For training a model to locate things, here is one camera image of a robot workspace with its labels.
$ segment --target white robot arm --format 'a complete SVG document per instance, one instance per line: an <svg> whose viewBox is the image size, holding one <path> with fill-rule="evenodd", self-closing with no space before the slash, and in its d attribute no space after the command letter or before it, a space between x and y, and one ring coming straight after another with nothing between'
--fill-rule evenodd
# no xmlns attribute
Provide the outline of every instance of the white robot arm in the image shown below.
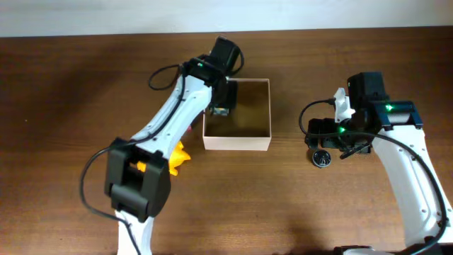
<svg viewBox="0 0 453 255"><path fill-rule="evenodd" d="M165 102L159 112L154 118L136 135L132 137L133 140L140 140L145 138L149 133L162 125L164 120L170 114L171 109L174 108L180 96L183 77L178 79L173 93L170 98ZM212 87L205 85L201 79L193 76L185 78L185 91L182 103L179 105L176 112L173 114L168 123L164 126L162 131L154 138L146 142L137 144L137 147L146 152L155 153L160 151L163 153L162 157L169 160L171 152L174 150L176 144L183 136L184 132L188 129L192 121L203 112L211 102ZM142 255L152 255L151 252L151 234L154 223L154 217L148 216L144 222L140 222L136 216L124 211L116 210L115 215L118 218L126 220L130 223L130 229L134 236L135 242L139 247ZM136 254L132 240L127 233L126 227L122 223L118 223L118 255Z"/></svg>
<svg viewBox="0 0 453 255"><path fill-rule="evenodd" d="M238 57L241 66L233 70ZM95 153L81 173L81 201L92 213L119 223L118 254L151 255L151 232L156 217L171 189L168 161L189 125L206 108L225 115L236 106L237 83L228 77L244 65L242 51L232 41L218 37L209 55L200 55L177 67L176 87L161 110L131 140L115 139ZM84 177L90 165L108 152L104 192L110 197L115 215L89 205L84 195Z"/></svg>
<svg viewBox="0 0 453 255"><path fill-rule="evenodd" d="M312 119L306 134L310 148L332 147L344 159L373 147L389 176L404 223L402 254L452 252L452 206L440 185L425 144L423 123L410 101L390 101L380 73L360 73L348 79L350 96L339 88L333 99L334 119ZM365 246L337 247L336 254L388 254Z"/></svg>

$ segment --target wood grain surface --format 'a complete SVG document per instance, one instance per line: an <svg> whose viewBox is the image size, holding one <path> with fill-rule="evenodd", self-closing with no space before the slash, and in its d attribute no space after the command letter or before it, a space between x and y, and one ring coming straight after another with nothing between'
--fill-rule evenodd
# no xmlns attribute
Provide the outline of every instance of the wood grain surface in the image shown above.
<svg viewBox="0 0 453 255"><path fill-rule="evenodd" d="M208 52L217 34L0 39L0 254L115 254L117 223L78 195L86 160L140 130L170 91L152 91L155 69ZM317 254L334 246L403 248L403 226L375 154L317 169L297 124L309 102L331 97L353 74L382 71L395 100L412 100L428 151L453 200L453 28L227 33L246 56L237 77L269 78L273 139L267 152L205 151L201 125L183 138L191 161L172 178L156 218L157 254ZM165 75L158 81L165 82ZM316 106L310 118L333 116ZM105 157L86 180L103 195Z"/></svg>

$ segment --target black cable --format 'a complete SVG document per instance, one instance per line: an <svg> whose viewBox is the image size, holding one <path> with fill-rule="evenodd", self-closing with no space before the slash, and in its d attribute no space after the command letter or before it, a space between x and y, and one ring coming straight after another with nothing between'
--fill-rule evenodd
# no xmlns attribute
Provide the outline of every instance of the black cable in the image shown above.
<svg viewBox="0 0 453 255"><path fill-rule="evenodd" d="M168 114L167 118L162 122L162 124L155 130L153 131L153 133L150 133L148 134L148 136L146 136L145 138L142 138L140 140L130 140L128 143L126 144L122 144L122 145L118 145L118 146L109 146L109 147L106 147L98 152L96 152L93 156L91 156L91 158L86 162L85 164L85 167L82 169L82 172L81 172L81 175L80 175L80 182L79 182L79 195L80 195L80 199L81 199L81 202L82 204L90 211L92 212L93 214L95 215L99 215L101 217L106 217L108 219L111 219L111 220L116 220L118 222L121 222L122 224L125 225L126 227L126 230L127 230L127 233L129 235L129 238L132 242L132 244L134 245L134 248L135 248L135 251L137 252L138 255L141 255L140 253L140 250L139 250L139 247L137 246L137 243L135 241L135 238L134 238L134 235L132 234L132 231L130 230L130 223L128 223L126 220L124 219L121 219L121 218L118 218L116 217L115 215L112 215L110 213L106 213L106 212L103 212L101 210L98 210L94 207L92 207L91 205L88 204L88 202L86 201L86 198L85 198L85 193L84 193L84 179L85 179L85 175L86 175L86 172L88 171L90 165L102 154L106 153L106 152L109 152L113 149L118 149L118 148L123 148L123 147L129 147L129 146L132 146L132 145L136 145L136 144L139 144L139 143L142 143L142 142L146 142L146 141L149 141L151 139L153 139L157 134L159 134L163 128L168 124L168 122L170 121L171 117L173 117L174 113L176 112L176 110L178 110L178 107L179 105L181 104L181 102L183 101L183 97L184 97L184 91L185 91L185 77L187 76L187 74L185 73L185 68L183 67L183 65L179 65L179 64L174 64L174 65L171 65L171 66L168 66L168 67L164 67L164 68L160 68L158 69L157 71L155 71L150 77L149 77L149 87L151 89L154 89L154 90L162 90L162 89L155 89L154 87L151 86L151 80L154 76L156 76L156 74L158 74L159 72L162 72L163 70L165 69L168 69L168 68L172 68L172 67L178 67L178 72L176 74L176 79L178 78L178 75L179 73L182 74L183 76L183 84L182 84L182 87L181 87L181 94L180 96L178 97L178 101L176 102L176 105L173 107L173 109L171 110L171 112ZM173 84L175 83L175 79L170 83L169 86L166 87L166 89L170 88Z"/></svg>
<svg viewBox="0 0 453 255"><path fill-rule="evenodd" d="M178 71L176 72L175 74L175 77L173 78L173 81L171 81L171 83L165 87L162 87L162 88L156 88L155 86L152 85L151 81L152 79L157 75L159 74L160 72L164 71L164 70L167 70L167 69L170 69L170 68L174 68L174 67L177 67L178 68ZM153 90L156 90L156 91L161 91L161 90L166 90L166 89L169 89L173 86L173 84L178 80L178 77L179 77L179 73L180 73L180 65L179 64L172 64L172 65L169 65L167 67L162 67L160 69L157 69L153 74L151 74L151 76L149 77L148 79L148 86L149 88L153 89Z"/></svg>
<svg viewBox="0 0 453 255"><path fill-rule="evenodd" d="M409 154L411 154L417 161L418 163L422 166L423 170L425 170L425 173L426 175L428 176L428 178L430 179L430 182L431 182L431 185L432 185L432 188L434 189L434 192L437 196L437 202L439 203L439 206L440 206L440 211L442 213L442 217L440 219L440 230L439 232L436 234L435 237L429 239L426 243L424 243L424 245L422 246L410 246L400 252L397 252L396 254L412 254L412 255L416 255L416 254L420 254L420 253L423 253L425 251L427 251L428 249L430 249L432 246L434 246L439 240L440 238L442 237L442 235L444 234L445 232L445 229L447 227L447 209L445 208L445 202L444 202L444 198L442 197L442 192L440 191L440 188L439 186L437 185L437 181L434 177L434 175L432 174L429 166L423 161L422 157L420 157L420 155L418 155L416 152L414 152L409 146L405 145L404 143L402 142L399 142L398 140L395 140L391 137L387 137L385 135L380 135L380 134L373 134L373 133L369 133L369 132L351 132L351 131L345 131L345 132L336 132L336 133L326 133L326 134L312 134L312 133L308 133L305 129L304 129L304 126L302 125L302 116L305 112L305 110L314 105L314 104L317 104L317 103L330 103L332 100L335 100L334 98L332 99L327 99L327 100L320 100L320 101L314 101L313 103L310 103L309 105L307 105L301 112L301 114L299 115L299 127L300 127L300 130L308 137L343 137L343 136L346 136L346 135L357 135L357 136L365 136L365 137L372 137L372 138L380 138L380 139L383 139L383 140L386 140L386 141L389 141L389 142L393 142L395 145L398 145L402 148L404 148L407 152L409 152Z"/></svg>
<svg viewBox="0 0 453 255"><path fill-rule="evenodd" d="M241 48L240 48L238 45L236 45L236 44L235 44L235 46L238 47L238 49L239 49L239 55L241 56L241 65L238 67L238 69L232 71L232 72L229 74L230 76L233 76L233 75L237 74L239 71L241 71L243 65L245 64L245 63L244 63L244 62L245 62L245 59L244 59L244 57L243 57L243 53L242 53Z"/></svg>

